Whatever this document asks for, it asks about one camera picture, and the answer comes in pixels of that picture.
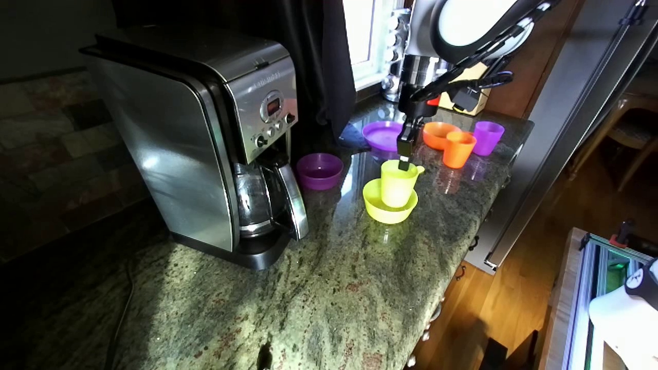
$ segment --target stone backsplash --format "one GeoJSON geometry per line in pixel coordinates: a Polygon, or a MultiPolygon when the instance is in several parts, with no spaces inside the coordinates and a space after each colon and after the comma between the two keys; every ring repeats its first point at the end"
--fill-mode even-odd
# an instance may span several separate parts
{"type": "Polygon", "coordinates": [[[149,191],[87,71],[0,84],[0,266],[149,191]]]}

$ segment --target power cord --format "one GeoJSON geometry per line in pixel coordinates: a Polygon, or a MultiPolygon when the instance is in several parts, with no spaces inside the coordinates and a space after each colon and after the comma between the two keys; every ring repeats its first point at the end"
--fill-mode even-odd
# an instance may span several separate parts
{"type": "Polygon", "coordinates": [[[111,338],[110,338],[110,343],[107,343],[107,352],[105,352],[105,370],[114,370],[116,368],[116,357],[117,357],[117,347],[119,347],[119,339],[122,339],[122,331],[123,331],[123,325],[126,325],[126,318],[127,318],[127,311],[132,306],[132,297],[134,297],[134,262],[137,257],[132,255],[126,264],[123,264],[123,271],[126,271],[126,279],[127,279],[127,294],[126,294],[126,301],[122,304],[122,313],[119,313],[119,319],[111,331],[111,338]]]}

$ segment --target coffee maker control panel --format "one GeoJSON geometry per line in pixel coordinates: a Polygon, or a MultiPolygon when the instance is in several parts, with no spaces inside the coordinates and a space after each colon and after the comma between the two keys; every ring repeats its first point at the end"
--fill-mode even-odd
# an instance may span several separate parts
{"type": "Polygon", "coordinates": [[[228,84],[246,162],[254,162],[297,124],[292,61],[281,61],[228,84]]]}

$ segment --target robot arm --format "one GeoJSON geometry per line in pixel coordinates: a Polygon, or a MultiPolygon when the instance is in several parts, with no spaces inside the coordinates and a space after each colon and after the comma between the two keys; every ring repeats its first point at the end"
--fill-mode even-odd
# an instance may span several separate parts
{"type": "Polygon", "coordinates": [[[491,63],[513,54],[558,0],[415,0],[412,25],[412,54],[433,54],[424,48],[430,37],[437,55],[452,68],[428,86],[406,84],[399,112],[406,114],[397,139],[399,170],[408,171],[415,148],[418,131],[426,117],[437,114],[435,99],[440,93],[454,94],[464,88],[499,86],[511,83],[511,74],[486,74],[482,80],[460,80],[465,68],[491,63]]]}

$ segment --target orange cup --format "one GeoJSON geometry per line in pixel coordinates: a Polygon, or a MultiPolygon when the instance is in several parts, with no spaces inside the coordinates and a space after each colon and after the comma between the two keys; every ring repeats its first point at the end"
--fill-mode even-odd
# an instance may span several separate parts
{"type": "Polygon", "coordinates": [[[435,148],[435,150],[445,150],[446,148],[446,136],[451,131],[461,131],[456,125],[451,125],[446,121],[428,121],[424,125],[424,144],[435,148]]]}
{"type": "Polygon", "coordinates": [[[449,131],[445,148],[445,167],[464,170],[476,148],[476,136],[472,131],[449,131]]]}

